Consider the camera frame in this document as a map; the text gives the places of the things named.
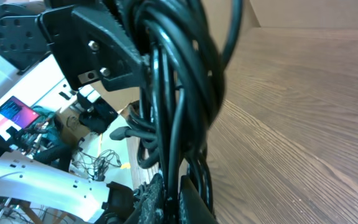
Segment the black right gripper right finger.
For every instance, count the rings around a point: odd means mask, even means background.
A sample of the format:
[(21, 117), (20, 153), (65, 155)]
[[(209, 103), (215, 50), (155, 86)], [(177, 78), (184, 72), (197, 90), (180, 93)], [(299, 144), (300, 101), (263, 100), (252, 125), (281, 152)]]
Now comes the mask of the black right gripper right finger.
[(181, 177), (179, 196), (178, 219), (180, 224), (217, 224), (216, 219), (187, 175)]

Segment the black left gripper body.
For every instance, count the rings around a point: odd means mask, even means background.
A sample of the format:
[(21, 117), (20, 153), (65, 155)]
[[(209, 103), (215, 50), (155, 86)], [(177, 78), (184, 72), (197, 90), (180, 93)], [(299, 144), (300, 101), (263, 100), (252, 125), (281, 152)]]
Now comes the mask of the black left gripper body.
[(0, 4), (0, 56), (25, 73), (51, 54), (39, 27), (46, 1)]

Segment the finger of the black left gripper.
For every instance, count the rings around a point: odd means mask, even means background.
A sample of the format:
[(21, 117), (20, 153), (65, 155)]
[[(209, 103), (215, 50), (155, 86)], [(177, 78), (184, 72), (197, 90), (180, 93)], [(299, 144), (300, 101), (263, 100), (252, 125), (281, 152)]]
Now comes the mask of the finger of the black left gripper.
[(39, 27), (73, 89), (93, 72), (107, 91), (146, 87), (148, 63), (111, 12), (114, 1), (46, 1)]

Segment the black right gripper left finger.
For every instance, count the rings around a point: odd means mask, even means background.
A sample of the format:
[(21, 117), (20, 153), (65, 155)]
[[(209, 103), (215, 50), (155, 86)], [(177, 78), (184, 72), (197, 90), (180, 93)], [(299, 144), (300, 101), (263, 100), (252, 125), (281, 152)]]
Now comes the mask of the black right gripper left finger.
[(163, 177), (157, 173), (126, 224), (163, 224), (165, 221)]

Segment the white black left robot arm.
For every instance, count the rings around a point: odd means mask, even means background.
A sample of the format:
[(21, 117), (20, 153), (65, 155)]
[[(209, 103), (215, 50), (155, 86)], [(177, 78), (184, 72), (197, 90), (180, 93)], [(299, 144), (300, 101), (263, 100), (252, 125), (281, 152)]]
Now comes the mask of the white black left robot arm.
[[(0, 5), (0, 56), (21, 73), (53, 55), (73, 90), (101, 81), (108, 91), (137, 86), (144, 62), (104, 1)], [(61, 210), (89, 223), (113, 215), (137, 223), (130, 188), (70, 174), (0, 142), (0, 197)]]

